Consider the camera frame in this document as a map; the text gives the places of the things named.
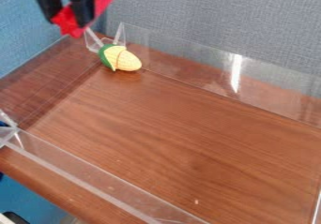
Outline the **clear acrylic front wall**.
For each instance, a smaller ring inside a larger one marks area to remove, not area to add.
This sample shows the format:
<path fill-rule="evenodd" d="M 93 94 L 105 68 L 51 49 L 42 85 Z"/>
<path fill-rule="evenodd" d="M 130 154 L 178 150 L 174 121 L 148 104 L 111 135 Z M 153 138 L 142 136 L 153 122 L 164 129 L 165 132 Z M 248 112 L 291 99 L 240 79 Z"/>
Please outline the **clear acrylic front wall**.
<path fill-rule="evenodd" d="M 0 127 L 0 172 L 89 222 L 209 224 L 18 127 Z"/>

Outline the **clear acrylic corner bracket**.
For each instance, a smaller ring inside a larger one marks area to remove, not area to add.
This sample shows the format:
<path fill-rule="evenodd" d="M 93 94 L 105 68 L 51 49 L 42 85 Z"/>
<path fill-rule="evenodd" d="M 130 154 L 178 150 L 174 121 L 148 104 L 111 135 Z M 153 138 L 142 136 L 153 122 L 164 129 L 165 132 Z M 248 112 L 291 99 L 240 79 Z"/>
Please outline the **clear acrylic corner bracket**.
<path fill-rule="evenodd" d="M 85 32 L 85 40 L 87 49 L 94 53 L 98 53 L 107 44 L 128 46 L 125 24 L 120 23 L 115 37 L 99 37 L 89 28 Z"/>

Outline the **clear acrylic wall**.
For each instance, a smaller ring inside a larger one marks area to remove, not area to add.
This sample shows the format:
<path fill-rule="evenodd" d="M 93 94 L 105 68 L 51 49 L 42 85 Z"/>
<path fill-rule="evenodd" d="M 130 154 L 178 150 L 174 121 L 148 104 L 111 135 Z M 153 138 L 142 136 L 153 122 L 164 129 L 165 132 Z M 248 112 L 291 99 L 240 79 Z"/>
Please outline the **clear acrylic wall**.
<path fill-rule="evenodd" d="M 0 127 L 0 172 L 89 222 L 209 224 L 18 127 Z"/>
<path fill-rule="evenodd" d="M 146 70 L 321 128 L 321 77 L 125 23 Z"/>
<path fill-rule="evenodd" d="M 99 69 L 86 39 L 63 37 L 0 79 L 0 139 L 29 129 Z"/>

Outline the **clear acrylic left wall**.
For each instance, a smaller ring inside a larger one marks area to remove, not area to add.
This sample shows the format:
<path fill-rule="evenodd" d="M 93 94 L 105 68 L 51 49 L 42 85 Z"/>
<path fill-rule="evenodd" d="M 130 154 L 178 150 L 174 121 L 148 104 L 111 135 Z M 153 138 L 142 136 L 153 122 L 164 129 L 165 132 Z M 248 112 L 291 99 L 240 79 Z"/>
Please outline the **clear acrylic left wall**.
<path fill-rule="evenodd" d="M 99 69 L 86 39 L 63 37 L 0 79 L 0 139 L 29 129 Z"/>

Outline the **clear acrylic back wall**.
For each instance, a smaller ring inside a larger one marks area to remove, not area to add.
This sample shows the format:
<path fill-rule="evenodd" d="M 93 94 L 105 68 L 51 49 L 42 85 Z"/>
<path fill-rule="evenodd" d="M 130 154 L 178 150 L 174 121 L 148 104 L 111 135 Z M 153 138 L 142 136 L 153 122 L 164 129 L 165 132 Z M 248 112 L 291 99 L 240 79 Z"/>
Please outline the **clear acrylic back wall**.
<path fill-rule="evenodd" d="M 321 128 L 321 77 L 125 23 L 146 70 Z"/>

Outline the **red plastic block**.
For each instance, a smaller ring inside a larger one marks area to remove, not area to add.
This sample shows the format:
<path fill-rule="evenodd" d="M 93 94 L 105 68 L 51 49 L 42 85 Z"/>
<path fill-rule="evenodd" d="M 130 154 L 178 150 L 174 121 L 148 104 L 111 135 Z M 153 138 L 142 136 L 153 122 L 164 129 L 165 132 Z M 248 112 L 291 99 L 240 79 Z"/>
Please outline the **red plastic block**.
<path fill-rule="evenodd" d="M 63 35 L 82 37 L 86 29 L 101 17 L 114 0 L 70 0 L 51 18 Z"/>

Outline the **toy corn cob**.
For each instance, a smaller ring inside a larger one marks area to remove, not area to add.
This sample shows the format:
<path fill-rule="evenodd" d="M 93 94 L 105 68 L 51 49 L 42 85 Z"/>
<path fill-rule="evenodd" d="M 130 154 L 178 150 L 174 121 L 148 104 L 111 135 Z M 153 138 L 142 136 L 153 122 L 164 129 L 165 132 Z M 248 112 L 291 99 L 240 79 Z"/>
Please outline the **toy corn cob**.
<path fill-rule="evenodd" d="M 142 67 L 140 58 L 125 46 L 107 44 L 101 48 L 98 54 L 105 66 L 113 71 L 136 71 Z"/>

